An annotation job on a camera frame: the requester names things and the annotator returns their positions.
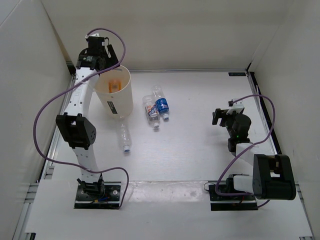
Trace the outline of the orange plastic bottle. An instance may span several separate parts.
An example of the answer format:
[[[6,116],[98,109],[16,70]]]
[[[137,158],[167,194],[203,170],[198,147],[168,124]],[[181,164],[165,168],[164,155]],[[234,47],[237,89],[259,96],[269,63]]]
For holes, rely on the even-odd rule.
[[[122,81],[120,79],[111,79],[108,82],[108,90],[109,93],[116,93],[119,92],[122,89]]]

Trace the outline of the clear bottle orange blue label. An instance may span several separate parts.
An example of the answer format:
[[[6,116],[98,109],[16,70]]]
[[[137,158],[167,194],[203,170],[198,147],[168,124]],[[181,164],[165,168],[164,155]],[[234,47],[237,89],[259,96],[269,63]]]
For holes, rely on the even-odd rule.
[[[152,127],[154,131],[158,131],[160,128],[160,115],[153,96],[144,96],[142,102],[149,126]]]

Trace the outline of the clear bottle blue cap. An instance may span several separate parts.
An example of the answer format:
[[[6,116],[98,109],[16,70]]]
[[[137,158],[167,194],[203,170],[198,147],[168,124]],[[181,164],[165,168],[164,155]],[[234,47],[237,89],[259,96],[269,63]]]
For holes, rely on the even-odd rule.
[[[127,124],[123,121],[118,122],[117,125],[118,141],[122,151],[127,154],[131,151],[132,138]]]

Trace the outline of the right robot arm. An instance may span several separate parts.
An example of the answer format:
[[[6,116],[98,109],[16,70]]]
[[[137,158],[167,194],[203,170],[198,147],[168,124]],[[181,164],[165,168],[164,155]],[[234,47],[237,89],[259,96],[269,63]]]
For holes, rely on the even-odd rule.
[[[244,110],[217,108],[212,124],[226,128],[228,151],[235,160],[242,159],[252,167],[252,174],[231,174],[225,185],[217,183],[214,192],[218,196],[236,200],[240,196],[253,196],[259,200],[294,200],[296,185],[290,158],[284,154],[266,155],[249,139],[251,119]]]

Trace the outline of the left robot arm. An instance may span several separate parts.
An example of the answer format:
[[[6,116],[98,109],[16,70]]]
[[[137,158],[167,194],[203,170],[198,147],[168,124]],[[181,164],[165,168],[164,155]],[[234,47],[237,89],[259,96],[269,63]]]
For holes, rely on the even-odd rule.
[[[83,192],[93,200],[105,195],[102,174],[97,173],[98,166],[93,144],[97,131],[89,121],[89,106],[98,75],[82,82],[91,74],[109,67],[109,56],[105,48],[105,38],[95,37],[88,40],[88,47],[78,56],[75,72],[75,84],[80,84],[71,94],[63,114],[56,116],[56,124],[65,142],[72,148],[78,164],[82,167],[81,177],[77,179]]]

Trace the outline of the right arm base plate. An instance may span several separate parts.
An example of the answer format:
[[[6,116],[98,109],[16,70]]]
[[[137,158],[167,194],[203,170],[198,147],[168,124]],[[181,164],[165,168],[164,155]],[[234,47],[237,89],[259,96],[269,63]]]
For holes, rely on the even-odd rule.
[[[215,192],[215,184],[208,186],[210,210],[219,211],[256,211],[256,198],[253,195],[222,196]]]

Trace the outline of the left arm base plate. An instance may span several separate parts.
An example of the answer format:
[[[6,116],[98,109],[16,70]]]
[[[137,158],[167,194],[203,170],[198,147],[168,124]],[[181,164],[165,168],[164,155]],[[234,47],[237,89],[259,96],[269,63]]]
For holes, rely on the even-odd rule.
[[[120,206],[121,182],[105,182],[100,196],[91,197],[82,187],[77,187],[74,209],[116,210]]]

